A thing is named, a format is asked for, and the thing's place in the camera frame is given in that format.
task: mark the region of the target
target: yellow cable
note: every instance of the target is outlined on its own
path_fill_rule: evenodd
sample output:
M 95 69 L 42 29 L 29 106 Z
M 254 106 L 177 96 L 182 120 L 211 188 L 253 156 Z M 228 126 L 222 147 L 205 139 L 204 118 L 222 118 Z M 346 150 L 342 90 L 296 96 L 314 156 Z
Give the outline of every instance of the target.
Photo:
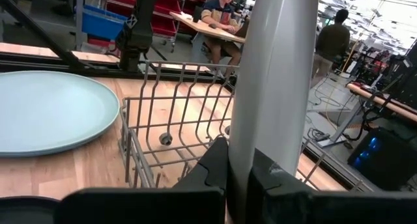
M 381 8 L 381 6 L 382 6 L 383 4 L 384 4 L 384 1 L 381 1 L 381 2 L 378 4 L 378 7 L 377 7 L 377 10 L 376 10 L 376 11 L 378 11 L 378 10 Z M 359 42 L 360 38 L 361 38 L 361 37 L 362 37 L 362 35 L 364 34 L 365 30 L 366 30 L 367 28 L 369 28 L 369 26 L 371 26 L 371 24 L 372 24 L 372 22 L 373 22 L 373 19 L 375 19 L 375 16 L 377 16 L 376 11 L 374 11 L 374 12 L 373 12 L 373 16 L 372 16 L 372 18 L 371 18 L 371 21 L 369 22 L 369 24 L 367 25 L 367 27 L 366 27 L 366 28 L 364 28 L 364 30 L 363 30 L 363 31 L 359 34 L 358 39 L 357 39 L 357 40 L 356 40 L 356 42 L 353 44 L 353 47 L 352 47 L 351 53 L 349 54 L 349 56 L 348 56 L 348 58 L 347 58 L 347 60 L 346 60 L 345 64 L 343 65 L 343 68 L 342 68 L 341 73 L 343 73 L 343 72 L 345 71 L 346 66 L 347 66 L 347 62 L 348 62 L 348 61 L 349 61 L 349 59 L 351 58 L 351 56 L 352 56 L 352 54 L 353 54 L 353 51 L 354 51 L 354 49 L 355 49 L 355 47 L 356 47 L 357 43 Z M 336 87 L 333 87 L 332 92 L 330 93 L 330 95 L 329 95 L 329 97 L 328 97 L 329 99 L 331 99 L 332 94 L 333 94 L 333 92 L 334 92 L 334 90 L 335 90 L 335 89 L 336 89 Z M 327 102 L 326 102 L 326 109 L 324 110 L 324 111 L 326 112 L 326 118 L 327 118 L 327 121 L 330 123 L 330 125 L 333 127 L 333 129 L 337 130 L 339 126 L 335 125 L 335 124 L 334 124 L 334 123 L 330 120 L 330 118 L 328 117 L 328 111 L 327 111 L 327 109 L 328 109 L 328 103 L 329 103 L 329 101 L 327 101 Z

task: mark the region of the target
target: blue bin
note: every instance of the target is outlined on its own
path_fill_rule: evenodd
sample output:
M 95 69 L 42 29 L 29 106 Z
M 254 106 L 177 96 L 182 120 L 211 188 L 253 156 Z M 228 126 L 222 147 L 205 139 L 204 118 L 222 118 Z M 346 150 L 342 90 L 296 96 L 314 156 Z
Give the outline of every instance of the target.
M 89 5 L 84 6 L 83 32 L 88 35 L 115 40 L 127 17 Z

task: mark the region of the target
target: person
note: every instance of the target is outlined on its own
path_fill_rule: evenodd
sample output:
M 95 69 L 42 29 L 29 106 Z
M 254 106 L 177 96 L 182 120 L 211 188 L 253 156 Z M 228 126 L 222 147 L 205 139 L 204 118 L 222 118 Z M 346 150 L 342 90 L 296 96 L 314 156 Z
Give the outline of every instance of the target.
M 333 65 L 333 58 L 345 53 L 351 39 L 351 33 L 342 24 L 348 15 L 347 10 L 339 10 L 334 18 L 334 24 L 321 30 L 315 44 L 310 88 L 316 86 L 329 73 Z
M 201 20 L 207 24 L 215 24 L 217 28 L 235 34 L 239 30 L 239 25 L 235 19 L 233 8 L 230 6 L 231 1 L 232 0 L 207 1 L 203 6 Z M 231 56 L 229 65 L 239 64 L 240 49 L 234 42 L 206 36 L 205 44 L 211 50 L 213 64 L 219 64 L 222 49 Z

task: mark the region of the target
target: light blue plate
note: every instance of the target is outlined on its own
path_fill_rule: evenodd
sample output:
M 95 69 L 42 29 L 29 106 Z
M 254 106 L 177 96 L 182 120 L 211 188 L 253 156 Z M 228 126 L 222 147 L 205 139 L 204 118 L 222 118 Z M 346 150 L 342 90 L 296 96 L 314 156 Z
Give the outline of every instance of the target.
M 119 100 L 103 84 L 61 72 L 0 74 L 0 156 L 69 150 L 104 133 Z

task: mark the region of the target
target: laptop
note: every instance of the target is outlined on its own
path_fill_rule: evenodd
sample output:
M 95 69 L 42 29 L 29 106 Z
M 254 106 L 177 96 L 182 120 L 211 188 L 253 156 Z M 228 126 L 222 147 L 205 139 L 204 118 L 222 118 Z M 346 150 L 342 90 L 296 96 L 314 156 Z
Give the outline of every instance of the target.
M 235 33 L 235 36 L 246 38 L 246 33 L 248 32 L 249 22 L 250 20 L 245 21 L 243 26 Z

